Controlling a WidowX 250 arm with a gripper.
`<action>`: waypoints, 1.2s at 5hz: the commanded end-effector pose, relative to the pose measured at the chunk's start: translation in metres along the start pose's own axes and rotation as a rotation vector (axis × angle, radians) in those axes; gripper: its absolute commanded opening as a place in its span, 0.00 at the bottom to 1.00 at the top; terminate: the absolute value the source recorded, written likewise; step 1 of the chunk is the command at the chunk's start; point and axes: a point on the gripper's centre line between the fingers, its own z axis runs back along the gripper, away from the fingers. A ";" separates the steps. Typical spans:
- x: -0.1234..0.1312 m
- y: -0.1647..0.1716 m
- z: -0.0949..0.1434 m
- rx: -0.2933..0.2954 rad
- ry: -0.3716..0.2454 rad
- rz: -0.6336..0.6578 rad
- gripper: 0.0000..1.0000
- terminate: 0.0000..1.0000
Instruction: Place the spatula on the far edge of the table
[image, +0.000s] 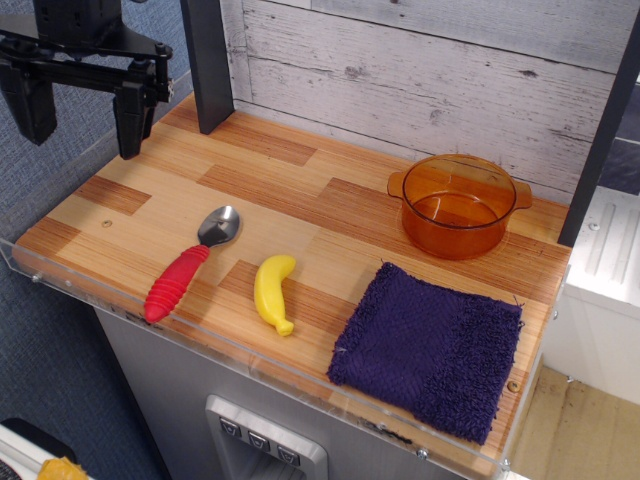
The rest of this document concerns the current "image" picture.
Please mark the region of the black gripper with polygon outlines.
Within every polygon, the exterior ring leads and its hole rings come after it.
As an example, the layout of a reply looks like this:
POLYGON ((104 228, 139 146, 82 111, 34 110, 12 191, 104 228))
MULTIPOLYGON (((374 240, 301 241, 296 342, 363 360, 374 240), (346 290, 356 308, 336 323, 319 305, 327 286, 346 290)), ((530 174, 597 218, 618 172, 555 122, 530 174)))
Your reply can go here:
POLYGON ((19 132, 41 145, 55 131, 52 82, 110 92, 120 156, 139 155, 155 102, 173 96, 171 47, 126 26, 119 1, 33 6, 32 14, 1 16, 1 93, 19 132))

